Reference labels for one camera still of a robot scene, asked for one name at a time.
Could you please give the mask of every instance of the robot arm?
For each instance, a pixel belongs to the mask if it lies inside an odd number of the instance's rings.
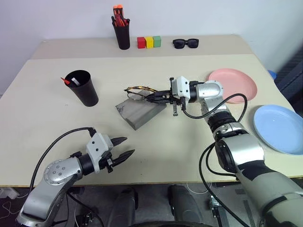
[[[187,104],[199,102],[202,114],[209,112],[204,119],[213,133],[220,166],[237,176],[267,226],[302,227],[302,188],[265,165],[264,150],[257,138],[233,118],[225,104],[213,111],[223,101],[221,84],[214,80],[188,81],[184,77],[171,78],[170,84],[170,91],[151,94],[147,101],[173,104],[174,116],[178,115],[177,105],[184,111]]]
[[[107,135],[95,133],[86,145],[87,154],[77,152],[71,158],[57,160],[47,166],[38,186],[28,195],[17,222],[28,227],[49,227],[60,208],[67,190],[83,175],[100,169],[113,167],[127,160],[134,150],[112,159],[111,149],[126,140],[126,137],[110,139]]]

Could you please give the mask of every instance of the green block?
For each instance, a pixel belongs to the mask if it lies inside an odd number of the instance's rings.
[[[161,47],[161,37],[153,36],[153,47]]]

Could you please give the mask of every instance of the blue plate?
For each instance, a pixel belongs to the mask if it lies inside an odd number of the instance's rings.
[[[278,105],[264,105],[254,115],[258,135],[273,149],[303,155],[303,118]]]

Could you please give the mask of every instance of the yellow block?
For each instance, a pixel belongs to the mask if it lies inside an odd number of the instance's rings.
[[[152,36],[148,36],[148,37],[144,37],[145,38],[145,46],[146,48],[153,48],[153,37]]]

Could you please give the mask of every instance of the gray box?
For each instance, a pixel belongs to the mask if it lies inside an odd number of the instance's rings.
[[[116,105],[122,118],[135,130],[166,108],[166,104],[127,99]]]

